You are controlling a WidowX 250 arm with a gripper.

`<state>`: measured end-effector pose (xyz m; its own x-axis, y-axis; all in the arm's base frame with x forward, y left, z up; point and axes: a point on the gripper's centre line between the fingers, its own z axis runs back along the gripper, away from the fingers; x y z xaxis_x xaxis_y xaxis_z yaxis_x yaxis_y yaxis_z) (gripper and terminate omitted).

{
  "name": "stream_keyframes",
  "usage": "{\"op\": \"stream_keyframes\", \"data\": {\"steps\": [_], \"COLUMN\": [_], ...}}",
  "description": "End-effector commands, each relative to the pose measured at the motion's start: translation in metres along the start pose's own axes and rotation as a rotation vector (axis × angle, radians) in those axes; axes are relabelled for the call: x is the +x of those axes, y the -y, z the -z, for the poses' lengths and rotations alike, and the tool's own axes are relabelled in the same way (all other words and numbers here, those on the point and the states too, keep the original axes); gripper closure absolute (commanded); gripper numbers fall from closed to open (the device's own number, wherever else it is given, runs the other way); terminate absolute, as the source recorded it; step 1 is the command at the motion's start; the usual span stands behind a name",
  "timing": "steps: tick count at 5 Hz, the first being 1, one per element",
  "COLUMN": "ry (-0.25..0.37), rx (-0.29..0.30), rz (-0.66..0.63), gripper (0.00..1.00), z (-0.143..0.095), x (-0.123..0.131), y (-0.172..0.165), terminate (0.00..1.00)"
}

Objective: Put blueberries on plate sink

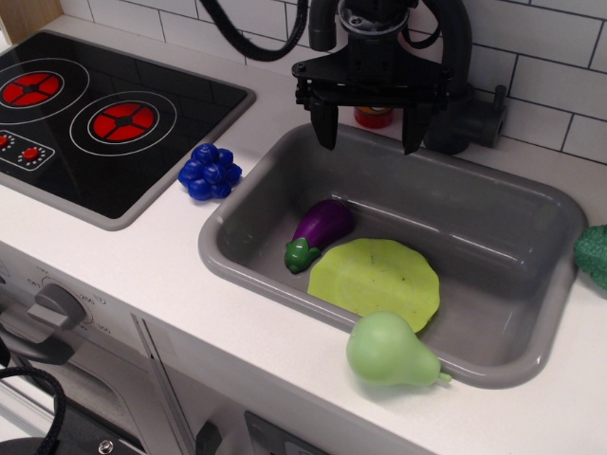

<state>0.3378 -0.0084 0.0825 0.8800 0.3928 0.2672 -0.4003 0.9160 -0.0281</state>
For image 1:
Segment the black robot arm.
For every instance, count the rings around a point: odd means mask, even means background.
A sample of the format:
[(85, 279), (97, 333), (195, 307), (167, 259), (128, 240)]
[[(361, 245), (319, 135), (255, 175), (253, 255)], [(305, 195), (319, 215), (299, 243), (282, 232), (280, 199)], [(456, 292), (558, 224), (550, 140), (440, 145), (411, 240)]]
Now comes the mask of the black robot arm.
[(402, 110), (405, 154), (418, 150), (432, 116), (448, 103), (450, 68), (399, 42), (414, 1), (315, 1), (309, 42), (325, 56), (294, 64), (296, 102), (310, 114), (319, 143), (336, 146), (342, 106)]

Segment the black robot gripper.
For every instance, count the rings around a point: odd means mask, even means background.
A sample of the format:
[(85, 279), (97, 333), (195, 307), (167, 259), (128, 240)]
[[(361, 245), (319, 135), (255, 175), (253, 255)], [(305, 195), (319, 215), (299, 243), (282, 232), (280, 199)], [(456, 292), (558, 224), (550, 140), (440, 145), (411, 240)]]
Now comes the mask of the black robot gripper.
[(450, 101), (452, 70), (410, 53), (400, 42), (408, 21), (391, 23), (367, 19), (312, 19), (309, 43), (315, 50), (336, 45), (337, 26), (347, 32), (340, 50), (293, 65), (297, 79), (296, 102), (310, 110), (319, 143), (336, 146), (339, 107), (372, 105), (403, 110), (402, 145), (405, 155), (416, 152), (437, 110)]

